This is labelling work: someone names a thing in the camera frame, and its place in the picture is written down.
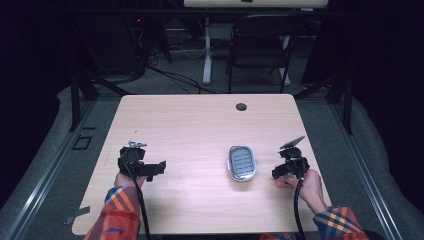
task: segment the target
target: desk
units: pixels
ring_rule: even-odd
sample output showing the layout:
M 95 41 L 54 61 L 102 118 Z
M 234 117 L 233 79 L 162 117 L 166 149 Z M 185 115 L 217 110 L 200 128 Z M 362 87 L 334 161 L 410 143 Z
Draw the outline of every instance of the desk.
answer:
M 328 0 L 253 0 L 252 2 L 242 2 L 241 0 L 184 0 L 185 7 L 192 8 L 325 8 Z M 203 84 L 211 83 L 212 72 L 212 53 L 210 45 L 210 22 L 205 19 L 205 67 L 203 70 Z M 283 47 L 287 46 L 286 40 L 283 41 Z M 285 69 L 279 69 L 283 76 Z M 286 86 L 290 85 L 287 76 Z
M 245 111 L 236 109 L 247 105 Z M 215 234 L 297 231 L 294 189 L 277 189 L 271 177 L 282 164 L 284 143 L 305 135 L 298 147 L 319 171 L 291 95 L 125 96 L 118 107 L 73 233 L 84 235 L 103 207 L 118 172 L 119 150 L 129 140 L 147 143 L 145 163 L 167 161 L 165 174 L 143 185 L 151 234 Z M 231 146 L 249 146 L 256 176 L 234 181 L 227 169 Z M 324 198 L 331 204 L 324 184 Z M 305 231 L 316 231 L 313 214 L 299 201 Z

